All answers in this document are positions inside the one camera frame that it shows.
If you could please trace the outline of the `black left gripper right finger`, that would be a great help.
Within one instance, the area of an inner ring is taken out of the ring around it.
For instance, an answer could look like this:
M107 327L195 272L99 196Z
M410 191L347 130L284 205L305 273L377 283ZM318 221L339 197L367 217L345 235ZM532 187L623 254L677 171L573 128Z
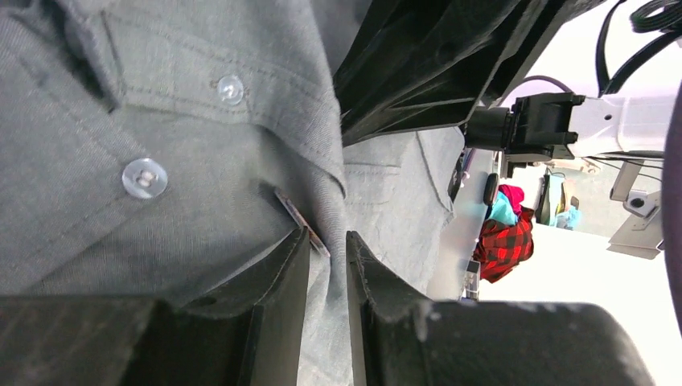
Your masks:
M346 236L357 385L651 385L630 336L600 306L434 301Z

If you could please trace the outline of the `grey button-up shirt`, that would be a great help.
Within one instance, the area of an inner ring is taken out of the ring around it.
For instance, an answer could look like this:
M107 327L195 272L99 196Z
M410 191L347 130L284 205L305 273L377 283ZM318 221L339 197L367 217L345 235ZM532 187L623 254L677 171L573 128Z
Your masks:
M350 385L346 233L418 290L459 129L343 147L332 75L363 1L4 1L1 291L197 299L295 228L300 385Z

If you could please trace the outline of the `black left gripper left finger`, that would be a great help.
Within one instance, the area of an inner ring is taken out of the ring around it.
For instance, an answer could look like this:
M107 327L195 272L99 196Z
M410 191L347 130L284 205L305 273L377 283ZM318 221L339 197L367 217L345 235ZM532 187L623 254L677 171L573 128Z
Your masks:
M176 307L154 297L1 300L4 385L294 385L310 242L266 257Z

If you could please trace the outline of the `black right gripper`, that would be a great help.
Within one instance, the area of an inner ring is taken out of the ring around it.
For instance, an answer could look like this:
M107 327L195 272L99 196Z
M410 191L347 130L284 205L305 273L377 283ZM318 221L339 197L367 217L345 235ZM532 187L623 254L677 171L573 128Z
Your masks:
M334 76L345 146L466 123L508 96L581 0L374 1Z

